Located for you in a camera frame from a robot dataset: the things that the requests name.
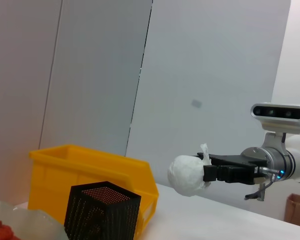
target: white table surface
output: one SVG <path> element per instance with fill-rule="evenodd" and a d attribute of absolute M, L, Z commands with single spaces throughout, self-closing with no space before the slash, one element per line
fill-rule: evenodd
<path fill-rule="evenodd" d="M 300 240 L 300 226 L 157 184 L 154 217 L 139 240 Z"/>

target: yellow storage bin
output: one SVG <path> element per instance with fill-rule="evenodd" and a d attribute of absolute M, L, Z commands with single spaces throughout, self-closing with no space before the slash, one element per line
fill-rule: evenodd
<path fill-rule="evenodd" d="M 148 162 L 64 145 L 30 152 L 34 160 L 29 209 L 64 224 L 71 186 L 109 181 L 141 196 L 135 239 L 156 211 L 159 197 Z"/>

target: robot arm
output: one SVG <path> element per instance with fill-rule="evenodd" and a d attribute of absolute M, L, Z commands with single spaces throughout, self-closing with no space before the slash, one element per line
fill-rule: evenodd
<path fill-rule="evenodd" d="M 286 134 L 300 135 L 300 105 L 255 104 L 251 115 L 267 131 L 261 147 L 249 147 L 240 155 L 212 155 L 205 165 L 203 181 L 224 181 L 246 185 L 260 184 L 256 193 L 245 199 L 263 201 L 265 189 L 272 183 L 295 179 L 300 182 L 300 151 L 286 149 Z"/>

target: red lid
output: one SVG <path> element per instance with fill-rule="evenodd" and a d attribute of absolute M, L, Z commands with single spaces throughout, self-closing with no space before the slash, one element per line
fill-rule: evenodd
<path fill-rule="evenodd" d="M 0 240 L 20 240 L 19 238 L 14 236 L 14 232 L 11 227 L 7 225 L 3 225 L 2 221 L 0 221 Z"/>

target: black mesh basket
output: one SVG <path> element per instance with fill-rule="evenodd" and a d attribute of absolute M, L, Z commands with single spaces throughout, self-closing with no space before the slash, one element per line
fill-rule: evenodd
<path fill-rule="evenodd" d="M 108 181 L 71 187 L 65 215 L 69 240 L 133 240 L 141 196 Z"/>

